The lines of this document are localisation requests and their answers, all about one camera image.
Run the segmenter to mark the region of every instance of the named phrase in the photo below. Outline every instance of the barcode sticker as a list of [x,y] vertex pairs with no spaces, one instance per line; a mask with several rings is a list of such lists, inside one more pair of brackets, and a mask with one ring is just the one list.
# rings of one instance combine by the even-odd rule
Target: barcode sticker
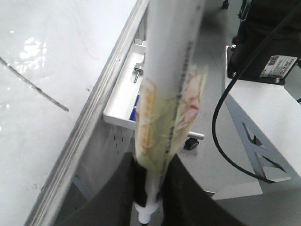
[[296,63],[297,57],[293,56],[271,56],[265,68],[263,69],[261,78],[283,79],[290,71],[291,67]]

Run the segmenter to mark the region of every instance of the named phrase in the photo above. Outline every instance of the black cord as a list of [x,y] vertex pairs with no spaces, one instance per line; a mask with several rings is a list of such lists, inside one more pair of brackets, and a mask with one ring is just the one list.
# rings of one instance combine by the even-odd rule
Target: black cord
[[257,55],[267,46],[267,44],[271,41],[271,39],[274,37],[274,35],[280,31],[299,11],[301,10],[301,3],[299,3],[278,25],[277,27],[275,27],[272,32],[265,37],[265,39],[258,45],[258,47],[253,51],[253,53],[248,57],[248,59],[245,61],[245,63],[242,65],[242,70],[239,70],[236,75],[233,77],[233,79],[231,80],[231,82],[229,83],[229,85],[227,86],[227,88],[225,89],[225,91],[223,92],[220,100],[218,101],[215,111],[213,113],[213,118],[212,118],[212,124],[211,124],[211,130],[212,130],[212,136],[213,136],[213,140],[215,143],[215,146],[217,147],[217,149],[219,150],[220,154],[224,157],[224,159],[226,159],[232,166],[234,166],[236,169],[238,169],[239,171],[255,178],[261,181],[264,181],[266,183],[274,183],[274,181],[272,180],[268,180],[262,176],[256,175],[254,173],[251,173],[249,171],[247,171],[246,169],[238,166],[234,161],[232,161],[227,155],[226,153],[222,150],[218,139],[217,139],[217,135],[216,135],[216,120],[217,120],[217,116],[218,113],[221,109],[221,106],[223,104],[223,102],[225,101],[227,95],[229,94],[230,90],[232,89],[232,87],[234,86],[234,84],[236,83],[236,81],[240,78],[240,76],[245,72],[245,70],[248,68],[248,66],[251,64],[251,62],[257,57]]

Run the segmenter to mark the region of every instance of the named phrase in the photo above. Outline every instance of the white tube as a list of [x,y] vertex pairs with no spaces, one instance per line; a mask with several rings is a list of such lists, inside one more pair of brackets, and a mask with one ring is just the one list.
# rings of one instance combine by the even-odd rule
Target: white tube
[[198,112],[204,80],[196,69],[188,73],[188,66],[204,2],[150,1],[148,47],[135,133],[136,159],[147,171],[146,206],[136,203],[143,224],[158,207],[157,194],[168,164],[183,145]]

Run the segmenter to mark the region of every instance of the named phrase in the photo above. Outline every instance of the caster wheel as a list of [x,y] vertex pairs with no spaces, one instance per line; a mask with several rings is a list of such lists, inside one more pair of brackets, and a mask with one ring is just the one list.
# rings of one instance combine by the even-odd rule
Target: caster wheel
[[229,0],[225,0],[225,1],[222,3],[222,9],[228,9],[229,4],[230,4]]
[[184,149],[190,151],[190,150],[196,148],[198,146],[198,144],[199,144],[198,140],[193,139],[193,138],[189,138],[185,142]]

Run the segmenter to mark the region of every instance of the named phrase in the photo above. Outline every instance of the white tabletop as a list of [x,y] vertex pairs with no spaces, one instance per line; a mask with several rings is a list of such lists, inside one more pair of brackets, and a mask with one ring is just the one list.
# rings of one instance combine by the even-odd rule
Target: white tabletop
[[1,226],[25,223],[135,2],[2,3],[0,57],[60,105],[0,65]]

